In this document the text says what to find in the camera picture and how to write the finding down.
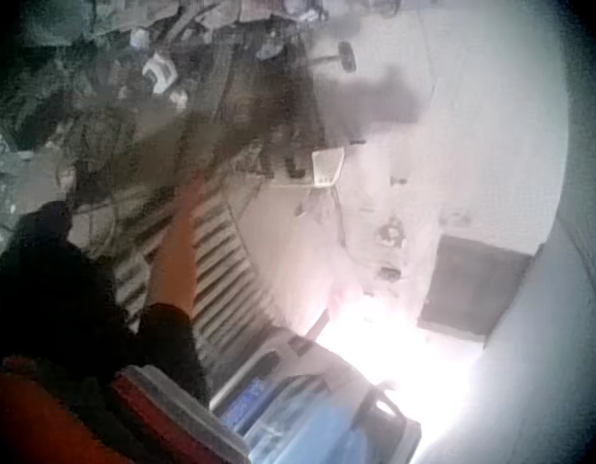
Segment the car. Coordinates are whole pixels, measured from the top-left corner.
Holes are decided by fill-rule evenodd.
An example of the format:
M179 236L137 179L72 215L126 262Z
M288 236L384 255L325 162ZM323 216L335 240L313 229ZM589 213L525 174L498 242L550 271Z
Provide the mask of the car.
M243 437L253 464L404 464L422 437L420 424L354 367L280 328L218 390L211 410Z

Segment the metal gate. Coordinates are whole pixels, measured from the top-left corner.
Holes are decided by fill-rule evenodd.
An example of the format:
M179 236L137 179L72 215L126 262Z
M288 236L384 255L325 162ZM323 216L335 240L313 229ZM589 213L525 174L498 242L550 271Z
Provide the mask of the metal gate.
M121 221L124 237L114 260L117 301L136 330L150 266L173 215L171 195L158 192ZM273 301L250 263L219 182L206 186L194 212L197 295L193 330L213 392L264 340Z

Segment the hand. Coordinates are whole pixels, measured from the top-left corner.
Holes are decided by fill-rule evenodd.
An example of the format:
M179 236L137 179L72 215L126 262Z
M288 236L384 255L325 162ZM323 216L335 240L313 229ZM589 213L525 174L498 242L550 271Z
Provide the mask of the hand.
M192 213L197 206L203 203L205 179L200 172L194 172L190 180L177 187L175 201L178 213Z

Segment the person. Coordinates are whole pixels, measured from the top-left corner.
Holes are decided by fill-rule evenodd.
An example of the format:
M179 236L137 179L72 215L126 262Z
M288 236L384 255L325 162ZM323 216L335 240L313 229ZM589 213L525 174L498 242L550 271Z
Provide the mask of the person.
M154 365L201 404L209 405L191 328L196 293L192 211L202 198L203 182L197 176L176 194L175 214L152 266L137 333L127 327L126 312L115 302L106 268L68 242L72 216L65 202L47 203L21 218L0 256L0 431L5 430L6 441L9 433L16 439L25 436L27 445L19 448L34 450L37 456L48 450L45 445L34 449L34 444L52 443L45 436L50 430L42 431L39 424L69 423L66 429L73 433L73 442L65 446L63 435L56 438L47 462L61 462L52 454L60 449L67 456L64 461L80 457L72 456L73 452L89 461L94 454L85 450L101 444L91 439L83 440L87 445L82 446L85 427L80 429L81 423L69 418L68 411L48 393L74 397L72 409L77 417L98 422L97 409L101 408L80 407L79 387L94 379L100 391L131 364ZM20 371L21 360L23 370L31 365L44 383L29 385L24 378L9 376L13 365ZM92 430L101 433L106 428ZM120 433L121 439L114 434L113 444L136 457L136 446L128 449L124 445L128 440ZM104 442L110 443L111 437ZM113 462L111 449L107 452L99 461Z

